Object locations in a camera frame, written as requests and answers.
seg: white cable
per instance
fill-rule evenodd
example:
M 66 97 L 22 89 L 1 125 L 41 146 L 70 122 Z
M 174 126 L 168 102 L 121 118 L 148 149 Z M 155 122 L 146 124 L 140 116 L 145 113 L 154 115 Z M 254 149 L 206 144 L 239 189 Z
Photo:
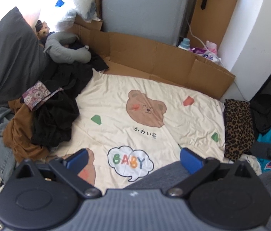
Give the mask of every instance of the white cable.
M 191 25 L 190 25 L 190 23 L 189 23 L 188 20 L 187 20 L 187 23 L 188 23 L 188 26 L 189 26 L 190 34 L 191 34 L 195 39 L 197 39 L 197 40 L 204 46 L 204 48 L 205 48 L 210 54 L 212 54 L 213 56 L 215 56 L 215 57 L 218 59 L 218 61 L 220 62 L 221 66 L 224 67 L 224 64 L 223 64 L 221 58 L 219 58 L 215 53 L 211 52 L 211 51 L 206 47 L 206 45 L 203 43 L 203 41 L 202 41 L 201 39 L 199 39 L 198 37 L 196 37 L 196 36 L 192 33 Z M 234 80 L 233 82 L 234 82 L 234 84 L 236 84 L 236 87 L 237 87 L 237 89 L 239 90 L 239 92 L 240 92 L 242 98 L 243 98 L 245 101 L 248 102 L 249 100 L 247 100 L 247 99 L 244 98 L 244 96 L 243 96 L 241 90 L 239 89 L 237 83 L 235 82 L 235 80 Z

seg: neck pillow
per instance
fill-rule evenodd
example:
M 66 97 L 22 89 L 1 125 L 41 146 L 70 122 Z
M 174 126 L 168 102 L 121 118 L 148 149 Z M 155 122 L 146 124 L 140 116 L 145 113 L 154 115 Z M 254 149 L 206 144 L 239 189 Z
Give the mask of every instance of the neck pillow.
M 79 37 L 68 32 L 56 32 L 48 36 L 45 50 L 56 63 L 69 63 L 74 61 L 88 63 L 92 58 L 86 48 L 77 50 L 65 48 L 63 45 L 74 43 Z

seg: bed sheet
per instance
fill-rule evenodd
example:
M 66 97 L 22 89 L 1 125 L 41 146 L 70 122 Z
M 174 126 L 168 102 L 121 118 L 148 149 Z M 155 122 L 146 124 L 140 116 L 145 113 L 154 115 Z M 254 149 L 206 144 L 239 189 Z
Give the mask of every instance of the bed sheet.
M 58 156 L 88 148 L 81 177 L 101 189 L 123 188 L 178 161 L 181 147 L 229 162 L 224 156 L 224 105 L 200 92 L 94 71 L 76 98 L 80 116 Z M 254 170 L 256 158 L 245 156 Z

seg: brown clothing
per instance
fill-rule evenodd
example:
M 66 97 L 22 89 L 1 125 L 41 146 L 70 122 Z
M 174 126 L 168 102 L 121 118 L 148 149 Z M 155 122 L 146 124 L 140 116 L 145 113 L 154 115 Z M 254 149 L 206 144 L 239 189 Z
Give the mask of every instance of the brown clothing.
M 5 146 L 13 150 L 17 162 L 29 158 L 33 161 L 46 158 L 49 150 L 31 143 L 33 112 L 20 99 L 9 101 L 9 108 L 15 113 L 3 132 Z

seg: leopard print bag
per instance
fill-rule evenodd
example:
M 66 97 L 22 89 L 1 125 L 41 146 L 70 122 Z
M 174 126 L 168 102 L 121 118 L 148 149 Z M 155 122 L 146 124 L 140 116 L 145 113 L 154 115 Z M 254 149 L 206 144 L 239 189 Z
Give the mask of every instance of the leopard print bag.
M 228 99 L 224 110 L 224 157 L 236 161 L 255 141 L 250 103 Z

